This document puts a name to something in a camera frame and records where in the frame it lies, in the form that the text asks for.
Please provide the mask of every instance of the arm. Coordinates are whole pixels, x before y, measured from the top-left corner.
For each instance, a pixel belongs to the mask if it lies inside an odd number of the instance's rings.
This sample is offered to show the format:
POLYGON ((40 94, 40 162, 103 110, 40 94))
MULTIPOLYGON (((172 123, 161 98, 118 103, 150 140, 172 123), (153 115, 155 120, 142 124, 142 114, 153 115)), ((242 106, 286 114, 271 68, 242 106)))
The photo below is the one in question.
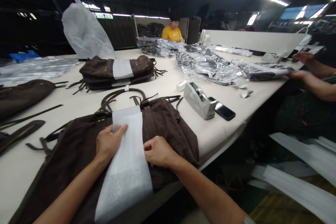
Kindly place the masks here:
POLYGON ((168 32, 167 32, 166 28, 164 28, 163 31, 162 31, 162 38, 168 39, 168 32))
POLYGON ((113 124, 97 136, 97 153, 55 201, 37 218, 35 224, 70 223, 90 188, 117 152, 127 129, 123 125, 115 134, 113 124))
POLYGON ((325 82, 306 71, 296 71, 289 77, 302 80, 310 91, 322 101, 336 102, 336 84, 325 82))
POLYGON ((229 195, 179 156, 163 137, 147 141, 144 149, 152 166, 168 168, 176 174, 212 224, 242 224, 248 217, 229 195))
POLYGON ((318 78, 325 78, 336 74, 336 69, 330 66, 323 65, 321 62, 314 58, 314 55, 310 52, 300 52, 293 56, 305 64, 309 71, 318 78))

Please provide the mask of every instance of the white work table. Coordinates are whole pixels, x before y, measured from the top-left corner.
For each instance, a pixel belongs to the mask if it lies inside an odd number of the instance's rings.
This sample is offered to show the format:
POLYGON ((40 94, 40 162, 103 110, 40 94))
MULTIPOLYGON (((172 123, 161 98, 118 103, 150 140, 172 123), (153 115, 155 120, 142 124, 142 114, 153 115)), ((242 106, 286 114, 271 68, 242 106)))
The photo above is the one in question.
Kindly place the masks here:
MULTIPOLYGON (((141 55, 138 49, 125 50, 115 52, 118 58, 133 59, 141 55)), ((243 57, 223 52, 217 52, 228 61, 232 59, 243 59, 246 62, 260 62, 261 57, 243 57)), ((163 76, 159 76, 156 80, 151 78, 148 82, 131 85, 132 88, 141 89, 147 97, 158 93, 157 97, 182 95, 183 92, 176 90, 176 85, 184 79, 183 74, 175 67, 175 61, 155 57, 156 67, 160 70, 167 70, 163 76)), ((78 72, 84 65, 79 66, 66 73, 64 76, 51 80, 52 82, 69 81, 68 84, 79 81, 82 76, 78 72)), ((295 69, 302 67, 301 63, 286 63, 295 69)), ((212 82, 205 82, 199 79, 192 79, 204 91, 207 96, 213 96, 215 99, 223 103, 236 113, 236 117, 231 121, 226 121, 219 115, 204 121, 184 99, 178 106, 181 117, 186 121, 189 127, 194 131, 198 138, 199 155, 201 159, 201 167, 212 162, 216 157, 223 153, 242 133, 246 127, 246 122, 251 118, 253 113, 286 81, 286 79, 275 79, 263 82, 247 82, 248 88, 254 92, 248 98, 241 98, 241 89, 231 86, 220 86, 212 82)), ((32 120, 46 121, 39 130, 29 137, 20 141, 18 144, 10 148, 3 156, 0 157, 0 223, 7 223, 14 212, 17 210, 40 166, 42 165, 45 154, 43 151, 34 151, 29 149, 25 143, 31 143, 36 147, 40 147, 40 137, 46 137, 55 129, 77 117, 93 114, 100 108, 101 100, 109 93, 124 89, 124 87, 115 88, 107 91, 90 91, 86 90, 72 95, 78 90, 78 86, 71 89, 59 88, 55 89, 48 97, 35 104, 34 106, 24 110, 9 120, 23 118, 53 106, 63 104, 62 107, 32 118, 31 120, 14 125, 5 130, 7 133, 13 133, 15 130, 24 126, 32 120)), ((116 101, 111 103, 113 110, 120 110, 126 107, 134 106, 133 99, 129 99, 132 95, 138 95, 135 92, 123 93, 116 97, 116 101)), ((56 141, 48 143, 52 148, 56 141)), ((120 222, 139 223, 148 215, 154 212, 161 204, 163 204, 176 190, 180 188, 179 183, 172 183, 157 194, 153 195, 146 202, 138 204, 136 207, 129 209, 127 213, 120 216, 120 222)))

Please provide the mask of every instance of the yellow t-shirt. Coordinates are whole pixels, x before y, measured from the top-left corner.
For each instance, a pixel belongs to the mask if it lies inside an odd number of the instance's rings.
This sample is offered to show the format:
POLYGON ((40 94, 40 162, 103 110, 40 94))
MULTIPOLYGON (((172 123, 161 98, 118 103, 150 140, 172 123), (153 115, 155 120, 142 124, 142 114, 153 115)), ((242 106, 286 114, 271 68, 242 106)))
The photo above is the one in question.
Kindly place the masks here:
POLYGON ((169 39, 172 41, 180 41, 182 37, 181 31, 179 28, 172 30, 170 25, 166 26, 162 31, 162 38, 169 39))

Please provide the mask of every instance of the smartphone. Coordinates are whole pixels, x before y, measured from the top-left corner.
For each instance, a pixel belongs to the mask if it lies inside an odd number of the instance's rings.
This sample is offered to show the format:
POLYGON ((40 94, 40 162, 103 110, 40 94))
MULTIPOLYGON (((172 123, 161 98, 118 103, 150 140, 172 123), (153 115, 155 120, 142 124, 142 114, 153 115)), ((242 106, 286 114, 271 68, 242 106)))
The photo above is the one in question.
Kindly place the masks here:
MULTIPOLYGON (((216 101, 215 98, 213 97, 208 97, 209 101, 216 101)), ((233 112, 231 109, 229 109, 228 107, 225 107, 222 103, 220 103, 219 101, 217 101, 217 105, 215 108, 215 112, 217 114, 219 114, 221 117, 223 117, 226 121, 231 121, 235 116, 236 113, 233 112)))

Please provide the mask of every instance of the hand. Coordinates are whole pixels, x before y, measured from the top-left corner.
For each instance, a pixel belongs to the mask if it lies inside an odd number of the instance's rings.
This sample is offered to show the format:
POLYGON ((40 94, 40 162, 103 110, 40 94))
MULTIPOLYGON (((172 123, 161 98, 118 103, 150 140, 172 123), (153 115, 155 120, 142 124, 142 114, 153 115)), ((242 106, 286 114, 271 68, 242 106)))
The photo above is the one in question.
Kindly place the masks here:
POLYGON ((156 136, 143 145, 146 160, 154 165, 171 169, 182 157, 178 155, 162 136, 156 136))
POLYGON ((299 80, 303 80, 307 75, 309 74, 309 72, 307 71, 295 71, 293 73, 291 73, 290 75, 288 75, 289 78, 291 79, 299 79, 299 80))
POLYGON ((95 158, 107 163, 110 162, 119 148, 121 139, 127 130, 127 127, 127 124, 125 124, 121 126, 116 133, 113 133, 113 124, 111 124, 100 131, 96 139, 97 151, 95 158))
POLYGON ((305 65, 309 63, 310 61, 314 60, 314 54, 310 52, 299 52, 298 54, 294 54, 293 57, 298 59, 305 65))

